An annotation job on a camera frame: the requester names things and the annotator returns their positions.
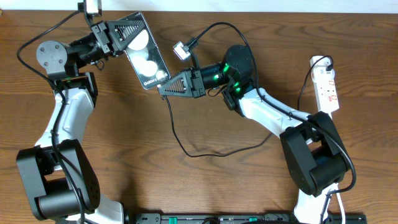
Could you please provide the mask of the black Samsung Galaxy smartphone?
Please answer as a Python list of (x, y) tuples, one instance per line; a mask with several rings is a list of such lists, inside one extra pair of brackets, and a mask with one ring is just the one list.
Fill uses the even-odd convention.
[(135, 12), (118, 20), (143, 21), (146, 25), (148, 31), (148, 44), (146, 48), (142, 50), (124, 50), (143, 89), (148, 90), (167, 81), (170, 78), (170, 72), (143, 13)]

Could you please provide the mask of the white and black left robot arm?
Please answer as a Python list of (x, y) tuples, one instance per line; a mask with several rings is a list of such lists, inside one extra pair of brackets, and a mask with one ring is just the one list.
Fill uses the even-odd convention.
[(35, 145), (20, 150), (16, 164), (33, 216), (56, 223), (134, 223), (121, 202), (100, 191), (98, 178), (81, 146), (98, 97), (95, 76), (81, 72), (126, 53), (146, 31), (141, 19), (99, 22), (90, 34), (70, 43), (47, 40), (37, 48), (42, 77), (55, 107)]

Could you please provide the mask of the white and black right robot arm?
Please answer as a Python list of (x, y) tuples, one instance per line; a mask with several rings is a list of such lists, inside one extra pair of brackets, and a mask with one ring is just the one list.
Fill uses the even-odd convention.
[(252, 73), (255, 59), (247, 45), (230, 47), (221, 62), (180, 71), (159, 86), (168, 98), (199, 98), (219, 87), (227, 107), (254, 120), (280, 139), (285, 161), (299, 189), (294, 217), (300, 223), (324, 223), (332, 195), (354, 165), (330, 115), (295, 110), (259, 88)]

